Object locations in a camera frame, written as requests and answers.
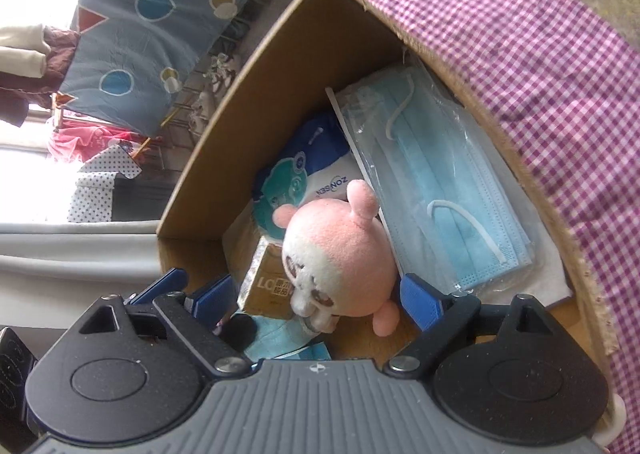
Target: mask ear loop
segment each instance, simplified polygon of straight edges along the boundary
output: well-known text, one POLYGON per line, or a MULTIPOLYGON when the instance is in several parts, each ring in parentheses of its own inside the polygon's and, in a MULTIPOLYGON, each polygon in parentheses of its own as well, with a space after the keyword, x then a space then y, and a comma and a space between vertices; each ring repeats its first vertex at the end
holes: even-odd
POLYGON ((507 258, 504 256, 498 245, 495 244, 495 241, 492 239, 489 233, 484 229, 484 226, 481 225, 480 221, 473 217, 463 207, 461 207, 459 204, 447 201, 446 199, 434 199, 427 206, 427 215, 429 217, 433 217, 433 209, 435 207, 445 207, 451 210, 455 210, 457 213, 462 215, 462 217, 469 221, 469 223, 471 223, 471 225, 478 231, 480 236, 484 239, 484 242, 486 243, 488 248, 494 253, 496 259, 498 259, 498 262, 500 262, 500 264, 504 264, 505 262, 507 262, 507 258))
POLYGON ((404 111, 406 106, 409 105, 409 102, 414 97, 414 92, 415 92, 414 79, 409 73, 406 74, 406 79, 407 79, 407 82, 409 82, 409 94, 407 95, 406 98, 404 98, 404 101, 400 105, 398 105, 398 107, 396 107, 396 110, 393 111, 393 114, 386 121, 385 134, 386 134, 386 138, 390 139, 391 141, 394 140, 391 137, 391 127, 393 127, 393 124, 396 121, 396 119, 398 119, 398 116, 402 114, 402 111, 404 111))

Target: pink plush toy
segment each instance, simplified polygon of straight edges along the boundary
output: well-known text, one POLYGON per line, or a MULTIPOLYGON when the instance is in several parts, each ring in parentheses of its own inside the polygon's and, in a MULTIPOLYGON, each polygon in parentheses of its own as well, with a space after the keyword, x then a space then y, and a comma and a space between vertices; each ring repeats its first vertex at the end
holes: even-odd
POLYGON ((389 300, 398 279, 396 263, 376 219, 378 200, 371 187, 353 180, 347 199, 316 199, 273 212, 273 222, 286 228, 282 263, 295 288, 291 307, 324 333, 334 331, 340 315, 373 313, 373 331, 386 337, 400 318, 389 300))

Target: pink gingham cloth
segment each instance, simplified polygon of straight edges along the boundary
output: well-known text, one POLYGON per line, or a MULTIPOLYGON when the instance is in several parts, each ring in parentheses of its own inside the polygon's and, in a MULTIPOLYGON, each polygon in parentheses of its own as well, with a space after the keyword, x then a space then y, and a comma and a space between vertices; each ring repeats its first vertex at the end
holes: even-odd
POLYGON ((610 447, 640 452, 640 54, 578 0, 369 0, 473 88, 582 246, 615 315, 610 447))

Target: wet wipes package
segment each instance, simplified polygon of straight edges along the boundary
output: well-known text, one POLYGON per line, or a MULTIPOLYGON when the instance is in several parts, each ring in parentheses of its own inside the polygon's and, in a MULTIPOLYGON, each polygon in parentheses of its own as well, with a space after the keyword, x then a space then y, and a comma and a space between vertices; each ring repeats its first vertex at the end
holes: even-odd
POLYGON ((285 204, 300 206, 313 199, 346 200, 347 183, 362 179, 353 153, 332 111, 322 111, 303 123, 278 156, 278 161, 256 174, 254 218, 276 239, 284 230, 271 220, 285 204))

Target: surgical mask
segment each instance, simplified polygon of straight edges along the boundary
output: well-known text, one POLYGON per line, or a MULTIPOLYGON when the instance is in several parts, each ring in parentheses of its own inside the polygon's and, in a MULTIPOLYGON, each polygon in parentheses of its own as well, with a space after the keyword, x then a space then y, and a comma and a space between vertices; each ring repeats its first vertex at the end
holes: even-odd
POLYGON ((491 165, 426 70, 394 66, 338 95, 404 273, 471 289, 531 264, 491 165))
POLYGON ((254 342, 244 350, 244 354, 254 362, 299 350, 320 334, 297 315, 290 320, 256 315, 252 318, 257 326, 256 336, 254 342))

